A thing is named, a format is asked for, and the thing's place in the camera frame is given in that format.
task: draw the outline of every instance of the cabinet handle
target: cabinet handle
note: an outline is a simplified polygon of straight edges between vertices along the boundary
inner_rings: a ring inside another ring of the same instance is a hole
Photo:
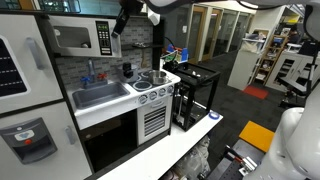
[[[76,140],[73,137],[72,130],[71,130],[70,126],[67,126],[64,130],[67,134],[67,137],[69,139],[70,144],[73,145]]]
[[[29,49],[31,51],[31,54],[33,56],[33,59],[36,63],[37,68],[39,70],[43,70],[44,65],[41,62],[41,58],[40,58],[39,51],[37,49],[37,44],[36,44],[35,40],[31,37],[27,37],[26,41],[27,41],[27,44],[28,44]]]

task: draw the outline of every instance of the refrigerator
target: refrigerator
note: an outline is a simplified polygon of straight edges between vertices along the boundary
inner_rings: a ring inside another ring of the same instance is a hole
[[[36,19],[0,14],[0,179],[84,179],[90,166]]]

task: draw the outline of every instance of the pot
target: pot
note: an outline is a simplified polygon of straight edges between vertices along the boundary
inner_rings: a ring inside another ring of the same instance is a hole
[[[122,82],[135,82],[139,79],[138,66],[131,63],[123,63],[117,67],[118,77]]]
[[[154,85],[162,85],[168,82],[167,73],[163,71],[152,70],[149,73],[149,82]]]

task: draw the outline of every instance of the oven door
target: oven door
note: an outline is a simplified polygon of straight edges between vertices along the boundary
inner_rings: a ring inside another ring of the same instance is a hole
[[[169,129],[171,108],[171,96],[138,108],[138,145]]]

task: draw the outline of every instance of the stove knob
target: stove knob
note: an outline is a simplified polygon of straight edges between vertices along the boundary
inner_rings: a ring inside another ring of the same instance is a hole
[[[149,94],[149,98],[150,98],[150,100],[155,100],[157,98],[157,93],[156,92],[151,92]]]
[[[169,94],[172,94],[173,93],[173,86],[169,86],[167,91]]]
[[[142,95],[142,96],[139,97],[139,102],[140,102],[140,104],[144,104],[144,103],[146,103],[147,101],[148,101],[148,96]]]
[[[159,90],[159,96],[164,96],[166,94],[166,89],[162,88]]]

